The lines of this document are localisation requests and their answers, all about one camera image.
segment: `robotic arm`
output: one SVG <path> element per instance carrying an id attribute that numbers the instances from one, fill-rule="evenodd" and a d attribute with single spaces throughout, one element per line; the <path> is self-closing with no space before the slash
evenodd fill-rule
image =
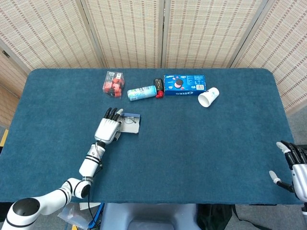
<path id="1" fill-rule="evenodd" d="M 281 181 L 275 172 L 270 171 L 270 176 L 275 184 L 295 193 L 295 196 L 304 203 L 302 213 L 307 224 L 307 151 L 299 146 L 281 141 L 276 143 L 283 152 L 292 174 L 292 184 Z"/>
<path id="2" fill-rule="evenodd" d="M 89 194 L 94 174 L 105 153 L 105 145 L 113 141 L 120 126 L 117 120 L 123 109 L 111 110 L 112 108 L 109 108 L 101 120 L 95 132 L 96 143 L 91 145 L 79 169 L 82 180 L 70 178 L 61 188 L 51 193 L 15 202 L 8 212 L 2 230 L 30 230 L 40 214 L 54 213 L 67 205 L 72 196 L 82 199 Z"/>

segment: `oreo box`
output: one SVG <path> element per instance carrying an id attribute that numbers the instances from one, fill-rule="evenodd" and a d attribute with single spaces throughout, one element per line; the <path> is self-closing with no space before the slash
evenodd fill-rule
<path id="1" fill-rule="evenodd" d="M 205 91 L 204 75 L 164 75 L 165 95 L 199 95 Z"/>

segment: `blue table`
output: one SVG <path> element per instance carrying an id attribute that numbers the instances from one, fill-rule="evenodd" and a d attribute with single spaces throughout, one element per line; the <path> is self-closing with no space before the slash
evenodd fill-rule
<path id="1" fill-rule="evenodd" d="M 94 202 L 296 204 L 275 186 L 290 182 L 275 142 L 293 141 L 273 75 L 265 69 L 115 69 L 123 97 L 102 92 L 107 69 L 37 69 L 29 74 L 0 155 L 0 201 L 41 196 L 78 170 L 108 107 L 142 115 L 140 132 L 106 147 Z M 126 91 L 164 74 L 204 74 L 220 96 L 130 102 Z"/>

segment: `light blue can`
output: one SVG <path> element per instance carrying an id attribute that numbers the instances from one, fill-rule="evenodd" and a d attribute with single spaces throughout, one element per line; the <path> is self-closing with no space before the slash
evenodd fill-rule
<path id="1" fill-rule="evenodd" d="M 155 97 L 157 95 L 157 89 L 154 85 L 151 85 L 134 90 L 128 90 L 127 94 L 130 101 L 135 101 L 147 97 Z"/>

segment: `white paper cup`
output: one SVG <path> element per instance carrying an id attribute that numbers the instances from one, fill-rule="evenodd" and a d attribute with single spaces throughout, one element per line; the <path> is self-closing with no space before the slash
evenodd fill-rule
<path id="1" fill-rule="evenodd" d="M 211 103 L 220 95 L 220 92 L 217 88 L 213 87 L 206 92 L 198 95 L 198 101 L 203 107 L 209 107 Z"/>

